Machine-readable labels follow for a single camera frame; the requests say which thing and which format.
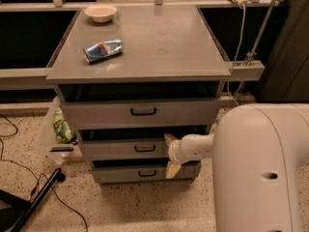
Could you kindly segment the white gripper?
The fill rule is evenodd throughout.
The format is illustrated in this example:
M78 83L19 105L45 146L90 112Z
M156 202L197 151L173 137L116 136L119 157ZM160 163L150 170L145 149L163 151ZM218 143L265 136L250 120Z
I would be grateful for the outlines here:
M168 145L168 156L170 159L167 163L166 178L172 179L180 171L180 164L189 161L189 153L187 152L188 143L185 139L179 140L171 133L165 133L164 139Z

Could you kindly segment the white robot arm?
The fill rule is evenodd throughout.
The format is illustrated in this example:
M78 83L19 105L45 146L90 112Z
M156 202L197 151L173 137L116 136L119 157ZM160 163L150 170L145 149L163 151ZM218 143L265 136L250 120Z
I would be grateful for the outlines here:
M171 179L212 157L216 232L301 232L296 171L309 162L309 104L252 103L209 135L164 135Z

